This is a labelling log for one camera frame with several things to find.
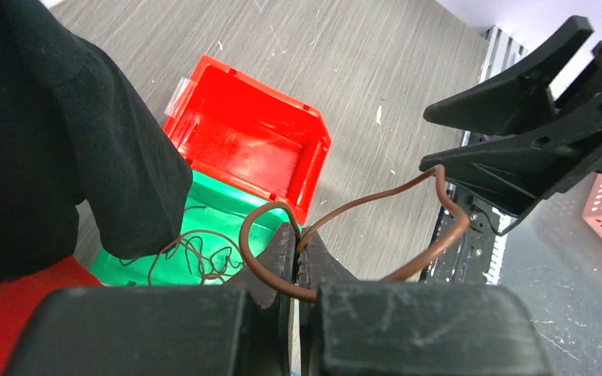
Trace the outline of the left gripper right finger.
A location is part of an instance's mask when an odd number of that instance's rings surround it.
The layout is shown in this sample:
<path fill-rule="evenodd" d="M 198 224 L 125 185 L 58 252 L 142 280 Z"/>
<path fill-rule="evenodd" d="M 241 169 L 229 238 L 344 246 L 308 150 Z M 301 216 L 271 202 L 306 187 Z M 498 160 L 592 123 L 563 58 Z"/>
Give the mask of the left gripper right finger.
<path fill-rule="evenodd" d="M 355 284 L 357 278 L 327 249 L 318 233 L 310 237 L 298 256 L 297 282 L 316 289 L 323 283 Z M 359 321 L 350 311 L 335 306 L 315 309 L 299 303 L 301 375 L 358 375 Z"/>

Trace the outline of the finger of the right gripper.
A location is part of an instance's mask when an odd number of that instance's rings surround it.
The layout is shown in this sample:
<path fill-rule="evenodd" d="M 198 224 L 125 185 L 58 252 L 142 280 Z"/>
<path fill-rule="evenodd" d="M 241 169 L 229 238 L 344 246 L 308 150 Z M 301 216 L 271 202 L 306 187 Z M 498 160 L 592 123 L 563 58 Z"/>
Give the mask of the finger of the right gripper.
<path fill-rule="evenodd" d="M 518 63 L 471 89 L 429 105 L 423 118 L 488 136 L 520 134 L 552 121 L 549 84 L 592 33 L 586 17 L 568 17 Z"/>
<path fill-rule="evenodd" d="M 521 217 L 597 172 L 601 157 L 602 117 L 590 103 L 518 136 L 427 155 L 419 168 L 443 165 L 447 181 Z"/>

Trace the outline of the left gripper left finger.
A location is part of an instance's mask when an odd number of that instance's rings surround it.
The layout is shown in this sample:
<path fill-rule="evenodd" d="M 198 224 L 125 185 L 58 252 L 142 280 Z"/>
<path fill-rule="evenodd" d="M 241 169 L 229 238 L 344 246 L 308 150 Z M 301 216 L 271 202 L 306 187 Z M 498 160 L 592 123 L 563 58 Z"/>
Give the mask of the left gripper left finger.
<path fill-rule="evenodd" d="M 276 277 L 293 282 L 296 238 L 290 223 L 282 223 L 269 244 L 256 257 Z M 244 287 L 252 304 L 249 306 L 239 339 L 240 375 L 289 375 L 293 333 L 291 299 L 267 286 L 249 268 L 232 276 L 227 286 Z"/>

